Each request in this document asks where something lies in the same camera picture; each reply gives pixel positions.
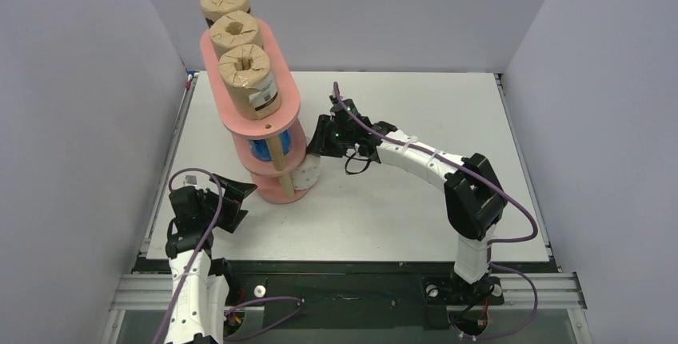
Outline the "white dotted roll top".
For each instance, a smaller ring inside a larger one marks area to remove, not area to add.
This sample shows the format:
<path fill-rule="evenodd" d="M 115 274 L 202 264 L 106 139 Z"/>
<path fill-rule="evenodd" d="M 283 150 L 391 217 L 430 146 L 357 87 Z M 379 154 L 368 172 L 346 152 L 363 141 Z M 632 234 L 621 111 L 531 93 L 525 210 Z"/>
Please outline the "white dotted roll top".
<path fill-rule="evenodd" d="M 312 187 L 320 176 L 321 157 L 307 154 L 301 163 L 290 172 L 293 188 L 307 190 Z"/>

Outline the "brown roll front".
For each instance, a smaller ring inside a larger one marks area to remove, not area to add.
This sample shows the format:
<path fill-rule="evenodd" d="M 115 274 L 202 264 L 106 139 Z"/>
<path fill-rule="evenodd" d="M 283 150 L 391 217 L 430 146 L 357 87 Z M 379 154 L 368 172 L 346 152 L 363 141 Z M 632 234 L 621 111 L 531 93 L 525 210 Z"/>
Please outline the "brown roll front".
<path fill-rule="evenodd" d="M 242 10 L 236 10 L 220 17 L 209 28 L 209 40 L 217 58 L 230 50 L 244 45 L 263 47 L 258 21 Z"/>

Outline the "brown paper roll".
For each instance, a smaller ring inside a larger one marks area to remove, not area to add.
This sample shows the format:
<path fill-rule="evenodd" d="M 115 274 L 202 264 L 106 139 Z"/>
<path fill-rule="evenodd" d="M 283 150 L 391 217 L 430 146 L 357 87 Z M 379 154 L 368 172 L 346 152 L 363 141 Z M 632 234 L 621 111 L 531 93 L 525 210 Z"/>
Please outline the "brown paper roll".
<path fill-rule="evenodd" d="M 211 27 L 222 16 L 235 11 L 251 12 L 250 0 L 199 0 L 203 18 Z"/>

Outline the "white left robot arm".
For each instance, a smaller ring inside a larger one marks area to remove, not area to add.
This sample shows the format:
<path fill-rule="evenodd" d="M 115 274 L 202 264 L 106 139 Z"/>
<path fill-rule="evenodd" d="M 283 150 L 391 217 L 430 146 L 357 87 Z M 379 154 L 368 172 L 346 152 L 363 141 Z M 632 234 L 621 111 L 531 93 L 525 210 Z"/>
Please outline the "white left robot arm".
<path fill-rule="evenodd" d="M 211 174 L 218 190 L 192 184 L 169 192 L 174 212 L 165 246 L 172 276 L 172 296 L 163 318 L 164 343 L 222 343 L 225 304 L 238 293 L 238 281 L 228 261 L 213 258 L 215 229 L 233 233 L 247 211 L 242 203 L 256 189 L 253 183 L 238 182 Z"/>

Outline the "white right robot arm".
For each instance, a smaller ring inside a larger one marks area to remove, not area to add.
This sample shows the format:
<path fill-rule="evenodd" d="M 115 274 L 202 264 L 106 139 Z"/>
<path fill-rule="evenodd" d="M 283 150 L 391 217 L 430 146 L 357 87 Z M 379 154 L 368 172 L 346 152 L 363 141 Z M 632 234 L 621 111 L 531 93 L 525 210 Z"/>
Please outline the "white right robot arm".
<path fill-rule="evenodd" d="M 351 99 L 330 101 L 329 113 L 318 118 L 308 153 L 394 166 L 441 190 L 447 219 L 459 236 L 451 291 L 462 302 L 472 301 L 483 290 L 482 279 L 489 273 L 489 240 L 506 206 L 487 159 L 436 150 L 390 123 L 371 123 Z"/>

